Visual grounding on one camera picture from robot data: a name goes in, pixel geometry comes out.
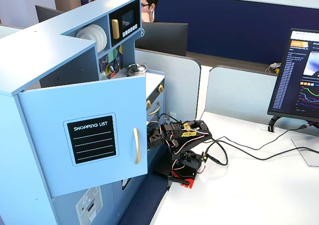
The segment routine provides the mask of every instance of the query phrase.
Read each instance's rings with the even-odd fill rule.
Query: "white desk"
[[[284,130],[272,134],[255,123],[204,113],[213,138],[227,136],[238,143],[259,148]],[[262,151],[246,150],[257,157],[294,148],[288,132]],[[209,144],[193,149],[205,151]],[[208,160],[192,189],[173,183],[155,221],[162,224],[245,224],[245,225],[318,225],[319,168],[308,167],[298,151],[270,159],[255,160],[222,144],[229,165],[223,167]],[[218,145],[208,152],[225,162]]]

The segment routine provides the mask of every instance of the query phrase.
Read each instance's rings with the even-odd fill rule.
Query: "toy oven door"
[[[146,174],[146,78],[18,95],[52,197]]]

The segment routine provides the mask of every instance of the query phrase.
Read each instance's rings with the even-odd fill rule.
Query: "chalkboard label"
[[[66,125],[76,164],[116,155],[112,115],[67,122]]]

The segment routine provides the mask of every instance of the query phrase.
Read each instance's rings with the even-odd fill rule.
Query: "silver pot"
[[[131,64],[127,67],[129,76],[146,75],[147,69],[146,64]]]

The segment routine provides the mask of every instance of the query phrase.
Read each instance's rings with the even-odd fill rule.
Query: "gold microwave handle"
[[[135,164],[138,164],[141,159],[141,148],[140,148],[140,139],[139,132],[137,128],[134,128],[134,137],[135,137],[135,145],[136,145],[136,160]]]
[[[112,31],[113,31],[113,38],[114,39],[120,38],[119,21],[117,19],[112,20]]]
[[[160,110],[160,102],[158,102],[158,108],[156,110],[154,110],[153,112],[149,113],[149,116],[156,114],[159,110]]]

